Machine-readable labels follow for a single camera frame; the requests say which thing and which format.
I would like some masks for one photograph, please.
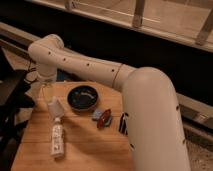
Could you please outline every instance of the black wall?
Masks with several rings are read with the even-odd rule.
[[[88,56],[157,67],[178,92],[213,106],[210,52],[23,0],[0,1],[0,20],[41,37],[58,34],[66,46]]]

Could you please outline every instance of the black bowl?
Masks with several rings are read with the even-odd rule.
[[[90,86],[82,85],[72,89],[68,96],[67,101],[76,111],[87,111],[97,104],[98,93]]]

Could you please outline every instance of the wooden table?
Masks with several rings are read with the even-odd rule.
[[[98,130],[91,112],[74,113],[68,102],[69,91],[78,85],[90,85],[99,94],[98,108],[111,108],[110,127]],[[12,171],[131,171],[133,164],[128,139],[118,132],[122,114],[121,94],[94,82],[54,84],[55,95],[65,108],[65,156],[54,160],[50,155],[52,121],[42,94],[39,93]]]

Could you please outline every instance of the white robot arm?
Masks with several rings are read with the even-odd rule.
[[[163,72],[68,52],[56,35],[32,43],[28,51],[41,81],[55,79],[60,68],[122,92],[136,171],[191,170],[176,92]]]

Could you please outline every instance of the small red item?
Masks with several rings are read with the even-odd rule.
[[[109,120],[110,116],[111,116],[111,109],[105,110],[98,119],[97,128],[98,129],[104,128],[104,125]]]

